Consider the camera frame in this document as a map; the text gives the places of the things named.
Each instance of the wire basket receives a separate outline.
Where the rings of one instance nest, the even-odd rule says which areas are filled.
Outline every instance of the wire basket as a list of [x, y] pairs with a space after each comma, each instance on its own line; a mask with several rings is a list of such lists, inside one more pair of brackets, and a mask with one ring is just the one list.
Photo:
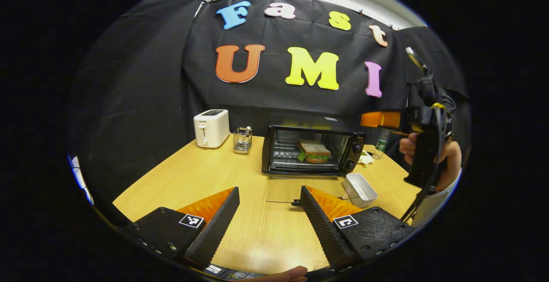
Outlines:
[[251, 149], [251, 129], [246, 136], [247, 128], [238, 128], [233, 134], [233, 149], [235, 153], [249, 153]]

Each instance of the table surface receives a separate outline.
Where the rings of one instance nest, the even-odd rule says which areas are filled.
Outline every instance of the table surface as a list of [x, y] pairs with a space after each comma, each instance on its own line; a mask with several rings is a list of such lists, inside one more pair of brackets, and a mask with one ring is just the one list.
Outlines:
[[[300, 198], [303, 185], [348, 198], [341, 184], [344, 177], [296, 179], [262, 173], [262, 148], [263, 137], [256, 136], [246, 155], [233, 152], [232, 134], [217, 149], [198, 147], [194, 140], [141, 177], [113, 204], [135, 222], [158, 207], [178, 210], [238, 186], [241, 203], [212, 263], [262, 274], [299, 265], [309, 271], [329, 266], [303, 209], [284, 202]], [[365, 145], [365, 150], [373, 152], [374, 146]], [[420, 191], [404, 182], [407, 172], [386, 155], [370, 165], [357, 165], [353, 173], [362, 174], [378, 193], [372, 206], [397, 218]]]

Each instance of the yellow letter m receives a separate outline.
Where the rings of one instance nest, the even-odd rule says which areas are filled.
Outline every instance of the yellow letter m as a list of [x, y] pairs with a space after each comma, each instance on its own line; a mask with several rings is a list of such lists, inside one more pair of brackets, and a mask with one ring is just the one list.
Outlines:
[[304, 48], [289, 48], [292, 54], [292, 70], [290, 76], [286, 77], [286, 83], [291, 85], [303, 85], [302, 70], [307, 83], [312, 86], [320, 75], [318, 86], [320, 88], [338, 90], [339, 84], [335, 79], [335, 63], [339, 57], [331, 52], [323, 52], [316, 63], [308, 51]]

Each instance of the black wire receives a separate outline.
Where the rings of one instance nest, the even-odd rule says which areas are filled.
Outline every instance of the black wire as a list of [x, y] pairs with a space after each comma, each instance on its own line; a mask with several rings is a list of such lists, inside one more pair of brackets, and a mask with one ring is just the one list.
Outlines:
[[406, 223], [406, 221], [408, 221], [410, 219], [410, 217], [412, 215], [414, 215], [416, 213], [417, 208], [419, 207], [419, 205], [421, 204], [421, 202], [423, 201], [425, 196], [427, 196], [427, 193], [431, 190], [431, 186], [433, 185], [433, 182], [436, 179], [435, 177], [437, 176], [437, 170], [438, 170], [438, 167], [439, 167], [438, 161], [439, 161], [440, 155], [442, 153], [443, 138], [444, 138], [444, 135], [446, 134], [446, 125], [442, 124], [440, 109], [437, 109], [435, 111], [435, 116], [437, 118], [437, 131], [439, 133], [439, 135], [438, 135], [438, 137], [439, 137], [439, 147], [438, 147], [438, 151], [437, 151], [437, 157], [436, 157], [435, 163], [433, 165], [433, 173], [431, 174], [431, 177], [427, 181], [427, 184], [419, 192], [418, 196], [416, 197], [416, 199], [414, 200], [412, 205], [410, 205], [408, 210], [406, 210], [406, 213], [400, 219], [405, 223]]
[[[346, 200], [350, 200], [350, 198], [339, 198], [340, 200], [342, 201], [346, 201]], [[287, 203], [287, 204], [291, 204], [293, 202], [278, 202], [278, 201], [266, 201], [268, 203]]]
[[443, 102], [446, 102], [450, 105], [450, 107], [448, 108], [448, 112], [453, 114], [453, 112], [455, 111], [455, 101], [447, 94], [442, 94], [442, 99]]

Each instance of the black fabric backdrop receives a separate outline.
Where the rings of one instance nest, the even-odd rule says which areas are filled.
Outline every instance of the black fabric backdrop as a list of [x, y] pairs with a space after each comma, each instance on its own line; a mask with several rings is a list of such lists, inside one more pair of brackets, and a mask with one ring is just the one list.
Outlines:
[[[459, 103], [455, 134], [462, 150], [470, 142], [471, 120], [467, 92], [459, 65], [435, 34], [425, 27], [395, 31], [368, 16], [319, 0], [247, 0], [246, 22], [224, 30], [216, 11], [244, 0], [144, 0], [122, 15], [84, 60], [74, 88], [70, 114], [71, 155], [78, 155], [84, 179], [96, 200], [109, 211], [128, 186], [194, 139], [193, 117], [210, 108], [229, 110], [231, 130], [252, 126], [263, 136], [271, 112], [315, 113], [343, 118], [358, 128], [360, 115], [380, 109], [403, 109], [418, 99], [413, 83], [420, 73], [406, 56], [411, 46], [435, 73], [437, 84]], [[290, 3], [296, 18], [264, 14], [270, 3]], [[351, 29], [333, 28], [329, 12], [345, 13]], [[369, 25], [386, 33], [388, 47], [373, 38]], [[262, 44], [259, 69], [245, 83], [226, 83], [215, 73], [222, 45], [237, 45], [233, 67], [247, 65], [248, 44]], [[338, 90], [286, 84], [290, 75], [290, 47], [305, 48], [316, 61], [322, 52], [339, 56]], [[365, 61], [382, 67], [380, 98], [365, 93]], [[375, 143], [379, 131], [367, 132]], [[398, 140], [390, 140], [387, 154], [408, 169]]]
[[[255, 135], [263, 136], [268, 116], [275, 111], [314, 112], [332, 117], [349, 118], [356, 124], [357, 114], [380, 108], [406, 106], [404, 48], [388, 26], [358, 12], [319, 0], [247, 0], [246, 22], [224, 30], [225, 21], [216, 11], [244, 0], [218, 0], [205, 3], [190, 30], [184, 50], [184, 79], [192, 86], [201, 105], [196, 114], [208, 108], [229, 110], [231, 130], [252, 126]], [[295, 19], [271, 17], [263, 12], [270, 3], [289, 3], [296, 7]], [[333, 28], [328, 20], [330, 11], [345, 13], [351, 29]], [[373, 38], [369, 25], [378, 25], [386, 33], [389, 46], [380, 46]], [[217, 53], [222, 45], [237, 45], [233, 70], [247, 66], [248, 44], [261, 44], [265, 50], [259, 58], [259, 69], [245, 83], [225, 83], [216, 77]], [[323, 52], [339, 56], [336, 64], [338, 90], [320, 88], [317, 84], [286, 84], [290, 76], [290, 47], [308, 51], [314, 61]], [[365, 93], [368, 70], [365, 61], [381, 65], [381, 98]]]
[[69, 114], [71, 155], [106, 213], [128, 186], [188, 143], [181, 53], [200, 0], [143, 0], [92, 46]]

